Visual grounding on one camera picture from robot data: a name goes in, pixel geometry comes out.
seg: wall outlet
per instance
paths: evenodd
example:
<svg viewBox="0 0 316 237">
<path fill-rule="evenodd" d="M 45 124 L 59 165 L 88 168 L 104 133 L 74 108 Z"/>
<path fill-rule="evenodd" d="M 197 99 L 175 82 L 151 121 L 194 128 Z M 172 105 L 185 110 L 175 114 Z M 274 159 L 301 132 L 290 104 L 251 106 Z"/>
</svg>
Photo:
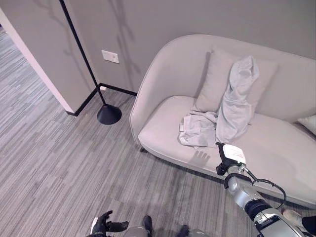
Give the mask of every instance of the wall outlet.
<svg viewBox="0 0 316 237">
<path fill-rule="evenodd" d="M 104 60 L 114 62 L 114 63 L 119 63 L 119 57 L 117 53 L 112 53 L 105 50 L 102 50 L 101 52 L 102 52 Z"/>
</svg>

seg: gray pillow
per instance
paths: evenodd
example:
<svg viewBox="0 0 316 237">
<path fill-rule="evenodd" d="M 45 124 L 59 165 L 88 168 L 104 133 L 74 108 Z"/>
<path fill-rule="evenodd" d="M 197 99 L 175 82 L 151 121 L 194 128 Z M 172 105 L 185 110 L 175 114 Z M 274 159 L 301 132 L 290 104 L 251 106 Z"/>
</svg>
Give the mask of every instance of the gray pillow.
<svg viewBox="0 0 316 237">
<path fill-rule="evenodd" d="M 231 67 L 240 58 L 216 46 L 213 47 L 205 82 L 191 110 L 198 112 L 218 111 L 228 84 Z M 259 68 L 259 78 L 253 83 L 247 97 L 253 111 L 255 111 L 262 94 L 278 68 L 278 64 L 275 62 L 256 60 L 256 63 Z"/>
</svg>

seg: black floor lamp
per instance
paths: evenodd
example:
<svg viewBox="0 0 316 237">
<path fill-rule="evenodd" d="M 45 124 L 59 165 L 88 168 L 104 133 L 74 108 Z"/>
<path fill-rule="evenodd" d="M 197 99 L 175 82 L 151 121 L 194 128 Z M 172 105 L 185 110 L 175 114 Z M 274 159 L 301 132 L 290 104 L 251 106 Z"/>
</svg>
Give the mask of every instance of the black floor lamp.
<svg viewBox="0 0 316 237">
<path fill-rule="evenodd" d="M 64 10 L 64 13 L 65 13 L 65 16 L 67 18 L 68 24 L 69 24 L 69 26 L 71 28 L 71 31 L 74 34 L 74 37 L 75 37 L 76 42 L 77 42 L 77 45 L 78 45 L 78 47 L 80 49 L 80 52 L 81 52 L 81 54 L 83 56 L 84 62 L 85 62 L 85 64 L 87 65 L 87 67 L 89 69 L 89 72 L 90 72 L 90 75 L 92 77 L 92 80 L 93 80 L 93 82 L 95 84 L 96 89 L 98 90 L 98 93 L 99 93 L 99 95 L 101 97 L 101 100 L 102 100 L 102 103 L 103 103 L 100 111 L 98 112 L 97 118 L 98 118 L 99 122 L 102 123 L 102 124 L 113 124 L 113 123 L 116 123 L 122 117 L 122 112 L 121 112 L 121 110 L 118 107 L 115 107 L 115 106 L 112 106 L 112 105 L 108 105 L 107 103 L 105 103 L 105 100 L 104 100 L 104 98 L 102 96 L 102 93 L 100 91 L 99 85 L 98 85 L 97 81 L 95 80 L 95 77 L 94 77 L 94 74 L 92 72 L 92 69 L 91 69 L 91 67 L 90 67 L 90 65 L 88 63 L 87 57 L 85 56 L 85 53 L 84 53 L 83 48 L 82 48 L 82 45 L 81 45 L 81 43 L 79 41 L 79 38 L 78 38 L 78 35 L 77 35 L 76 31 L 75 31 L 73 22 L 71 21 L 71 18 L 69 16 L 69 12 L 68 12 L 68 10 L 66 8 L 65 2 L 64 2 L 64 0 L 59 0 L 59 1 L 60 1 L 60 4 L 61 4 L 61 6 L 62 6 L 62 8 Z"/>
</svg>

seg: sofa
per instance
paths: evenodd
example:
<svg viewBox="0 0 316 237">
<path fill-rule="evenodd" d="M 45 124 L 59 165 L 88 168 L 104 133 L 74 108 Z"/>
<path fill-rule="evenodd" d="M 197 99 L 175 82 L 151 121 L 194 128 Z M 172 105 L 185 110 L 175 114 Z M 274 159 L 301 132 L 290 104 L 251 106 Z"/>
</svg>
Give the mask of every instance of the sofa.
<svg viewBox="0 0 316 237">
<path fill-rule="evenodd" d="M 287 200 L 316 208 L 316 140 L 294 124 L 316 113 L 316 61 L 298 55 L 210 35 L 188 35 L 167 43 L 156 55 L 130 114 L 133 138 L 146 151 L 171 163 L 218 176 L 217 148 L 180 144 L 179 123 L 203 86 L 212 46 L 236 55 L 278 63 L 277 72 L 256 107 L 247 132 L 232 145 L 242 148 L 257 178 L 283 187 Z M 282 198 L 259 183 L 265 194 Z"/>
</svg>

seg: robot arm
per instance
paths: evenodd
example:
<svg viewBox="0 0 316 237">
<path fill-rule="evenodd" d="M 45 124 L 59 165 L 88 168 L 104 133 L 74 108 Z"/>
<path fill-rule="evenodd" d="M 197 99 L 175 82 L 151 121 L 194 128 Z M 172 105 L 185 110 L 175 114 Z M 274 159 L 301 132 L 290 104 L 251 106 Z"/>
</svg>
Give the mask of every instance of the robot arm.
<svg viewBox="0 0 316 237">
<path fill-rule="evenodd" d="M 242 150 L 228 144 L 216 144 L 222 159 L 222 163 L 216 167 L 217 174 L 228 173 L 224 187 L 254 222 L 259 232 L 258 237 L 305 237 L 306 235 L 287 221 L 277 209 L 272 208 L 253 188 L 251 179 L 244 175 L 244 171 L 253 179 L 256 178 L 246 168 Z"/>
</svg>

